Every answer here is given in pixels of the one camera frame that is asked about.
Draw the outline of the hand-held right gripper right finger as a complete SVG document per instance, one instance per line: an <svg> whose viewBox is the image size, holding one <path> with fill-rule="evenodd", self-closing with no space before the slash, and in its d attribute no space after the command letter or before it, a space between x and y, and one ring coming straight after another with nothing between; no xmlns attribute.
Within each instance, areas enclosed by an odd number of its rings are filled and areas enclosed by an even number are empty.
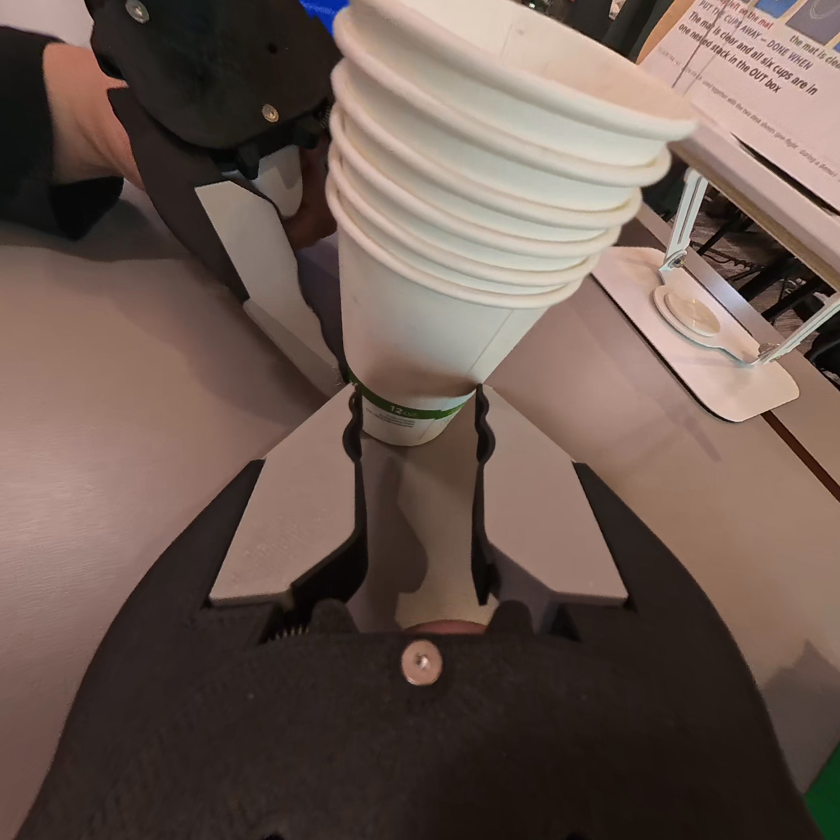
<svg viewBox="0 0 840 840"><path fill-rule="evenodd" d="M478 603L627 599L576 464L490 387L476 392L470 570Z"/></svg>

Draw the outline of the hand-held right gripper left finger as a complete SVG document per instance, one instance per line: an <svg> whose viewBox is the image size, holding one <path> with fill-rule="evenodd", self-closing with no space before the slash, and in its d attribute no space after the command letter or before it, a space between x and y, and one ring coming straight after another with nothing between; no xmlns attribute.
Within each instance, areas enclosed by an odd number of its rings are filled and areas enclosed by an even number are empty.
<svg viewBox="0 0 840 840"><path fill-rule="evenodd" d="M361 396L346 385L263 459L209 593L219 606L348 602L368 571Z"/></svg>

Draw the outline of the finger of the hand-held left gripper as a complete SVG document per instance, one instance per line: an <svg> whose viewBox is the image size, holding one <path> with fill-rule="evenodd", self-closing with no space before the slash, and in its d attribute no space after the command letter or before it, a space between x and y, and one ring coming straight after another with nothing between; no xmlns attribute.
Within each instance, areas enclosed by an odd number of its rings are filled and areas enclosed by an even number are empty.
<svg viewBox="0 0 840 840"><path fill-rule="evenodd" d="M199 185L195 193L245 286L245 312L321 394L342 390L339 362L303 297L275 205L232 181Z"/></svg>
<svg viewBox="0 0 840 840"><path fill-rule="evenodd" d="M255 189L275 204L281 218L290 218L298 211L302 199L302 175L299 148L285 148L262 157Z"/></svg>

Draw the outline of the stack of white paper cups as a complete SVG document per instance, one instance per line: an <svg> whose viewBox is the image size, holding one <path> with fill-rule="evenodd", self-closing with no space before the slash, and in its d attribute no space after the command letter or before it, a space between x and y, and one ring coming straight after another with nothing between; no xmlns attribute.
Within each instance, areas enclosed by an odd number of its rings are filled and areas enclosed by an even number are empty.
<svg viewBox="0 0 840 840"><path fill-rule="evenodd" d="M697 113L513 2L351 2L333 33L348 374L368 434L422 445L593 272Z"/></svg>

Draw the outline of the person's left forearm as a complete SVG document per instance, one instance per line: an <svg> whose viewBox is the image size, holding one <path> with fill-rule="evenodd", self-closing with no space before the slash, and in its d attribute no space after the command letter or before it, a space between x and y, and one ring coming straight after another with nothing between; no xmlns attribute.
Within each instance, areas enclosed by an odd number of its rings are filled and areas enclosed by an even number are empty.
<svg viewBox="0 0 840 840"><path fill-rule="evenodd" d="M47 47L58 43L47 35L1 27L1 218L79 240L118 201L123 178L56 181L44 57Z"/></svg>

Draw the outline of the person's left hand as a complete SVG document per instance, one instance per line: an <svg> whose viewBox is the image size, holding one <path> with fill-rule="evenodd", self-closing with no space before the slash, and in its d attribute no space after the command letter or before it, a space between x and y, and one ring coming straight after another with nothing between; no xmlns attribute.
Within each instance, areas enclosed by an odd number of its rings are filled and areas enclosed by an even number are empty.
<svg viewBox="0 0 840 840"><path fill-rule="evenodd" d="M53 129L53 176L59 185L117 176L144 190L128 134L109 99L124 80L106 75L89 50L50 43L43 55Z"/></svg>

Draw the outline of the white metal stand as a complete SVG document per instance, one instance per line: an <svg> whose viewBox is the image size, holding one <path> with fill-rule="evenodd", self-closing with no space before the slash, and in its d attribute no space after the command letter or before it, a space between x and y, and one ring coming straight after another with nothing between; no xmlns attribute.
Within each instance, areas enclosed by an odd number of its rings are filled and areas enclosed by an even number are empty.
<svg viewBox="0 0 840 840"><path fill-rule="evenodd" d="M722 420L741 423L799 397L780 358L838 314L839 293L789 338L757 341L686 268L707 184L688 169L666 252L609 248L593 276L701 405Z"/></svg>

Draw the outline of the green plastic bin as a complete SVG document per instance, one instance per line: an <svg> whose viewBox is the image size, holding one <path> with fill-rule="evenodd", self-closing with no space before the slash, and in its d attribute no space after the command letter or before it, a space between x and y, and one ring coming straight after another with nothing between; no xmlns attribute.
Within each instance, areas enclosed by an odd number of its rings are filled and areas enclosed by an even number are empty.
<svg viewBox="0 0 840 840"><path fill-rule="evenodd" d="M839 761L826 763L805 794L805 800L825 839L839 838Z"/></svg>

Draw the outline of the printed instruction sheet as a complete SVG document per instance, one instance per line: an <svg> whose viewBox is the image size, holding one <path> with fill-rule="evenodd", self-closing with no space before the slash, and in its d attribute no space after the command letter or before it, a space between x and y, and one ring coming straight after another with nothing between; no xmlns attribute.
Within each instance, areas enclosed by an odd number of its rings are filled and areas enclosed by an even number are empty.
<svg viewBox="0 0 840 840"><path fill-rule="evenodd" d="M694 2L640 65L839 208L839 2Z"/></svg>

